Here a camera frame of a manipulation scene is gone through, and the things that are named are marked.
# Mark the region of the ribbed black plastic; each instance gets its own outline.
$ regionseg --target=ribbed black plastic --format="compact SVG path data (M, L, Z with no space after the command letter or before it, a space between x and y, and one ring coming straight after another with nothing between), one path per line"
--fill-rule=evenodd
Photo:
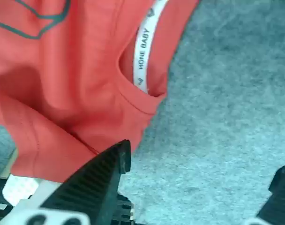
M117 209L120 175L130 171L130 154L129 141L110 147L59 186L41 207L83 212L92 225L109 225Z
M273 195L257 216L272 225L285 225L285 166L276 172L269 190Z

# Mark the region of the white plastic part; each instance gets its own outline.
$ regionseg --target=white plastic part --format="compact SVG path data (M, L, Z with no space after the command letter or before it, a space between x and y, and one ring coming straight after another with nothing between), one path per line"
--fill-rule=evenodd
M272 225L258 217L248 219L244 225Z
M12 206L16 206L21 199L33 195L41 181L37 178L10 175L3 188L3 196Z
M27 225L28 222L37 215L45 217L44 225L63 225L69 219L78 219L81 222L81 225L90 225L90 219L84 213L50 209L24 209L11 211L0 221L0 225Z

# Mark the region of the floor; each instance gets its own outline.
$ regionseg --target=floor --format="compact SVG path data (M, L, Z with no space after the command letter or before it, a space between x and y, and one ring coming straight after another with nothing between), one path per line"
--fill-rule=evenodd
M168 90L121 193L147 225L241 224L285 165L285 0L202 0Z

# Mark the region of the hole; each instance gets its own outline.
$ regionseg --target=hole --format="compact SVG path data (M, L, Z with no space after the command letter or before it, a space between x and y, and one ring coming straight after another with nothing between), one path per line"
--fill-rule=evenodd
M129 216L129 215L122 215L122 218L124 218L124 219L130 219L130 216Z
M77 218L67 220L63 225L81 225L81 221Z
M35 215L28 221L27 225L43 225L45 221L46 217L44 215Z
M131 209L131 205L122 205L122 208L126 209L126 210L130 210Z

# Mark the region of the t-shirt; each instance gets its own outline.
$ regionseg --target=t-shirt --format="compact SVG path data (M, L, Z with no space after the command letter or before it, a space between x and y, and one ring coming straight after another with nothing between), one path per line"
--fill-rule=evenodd
M0 124L12 174L63 182L137 147L197 0L0 0Z

